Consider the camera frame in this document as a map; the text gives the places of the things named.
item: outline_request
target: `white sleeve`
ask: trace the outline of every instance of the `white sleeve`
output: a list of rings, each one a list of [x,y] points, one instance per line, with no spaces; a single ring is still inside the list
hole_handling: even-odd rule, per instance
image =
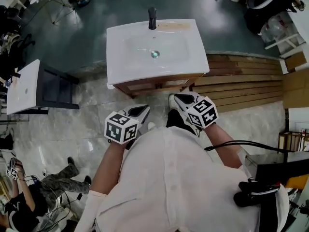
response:
[[[89,232],[91,230],[97,216],[97,211],[106,196],[106,194],[96,191],[89,191],[85,209],[76,226],[75,232]]]

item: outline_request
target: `fiducial marker cube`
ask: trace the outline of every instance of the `fiducial marker cube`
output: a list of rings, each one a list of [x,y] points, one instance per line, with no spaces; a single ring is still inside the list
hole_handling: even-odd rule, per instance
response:
[[[205,97],[194,106],[188,108],[185,112],[192,124],[203,129],[211,125],[218,118],[216,106],[208,97]]]
[[[112,112],[105,119],[104,136],[122,145],[136,138],[138,124],[135,119]]]

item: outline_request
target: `sink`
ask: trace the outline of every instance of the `sink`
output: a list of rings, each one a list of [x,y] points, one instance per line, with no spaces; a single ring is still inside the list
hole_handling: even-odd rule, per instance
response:
[[[108,84],[209,72],[195,20],[157,20],[155,30],[148,23],[107,29]]]

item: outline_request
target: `shirt pocket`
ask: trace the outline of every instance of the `shirt pocket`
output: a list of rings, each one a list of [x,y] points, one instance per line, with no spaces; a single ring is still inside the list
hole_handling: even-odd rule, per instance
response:
[[[145,195],[147,171],[129,180],[119,182],[108,194],[98,209],[97,219],[107,210],[122,203],[142,199]]]

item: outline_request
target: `black faucet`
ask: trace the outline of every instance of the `black faucet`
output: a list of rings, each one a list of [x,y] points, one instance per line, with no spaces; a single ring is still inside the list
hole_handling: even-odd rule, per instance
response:
[[[148,28],[150,30],[155,30],[156,29],[156,8],[155,7],[150,7],[148,9],[148,14],[149,14],[149,26]]]

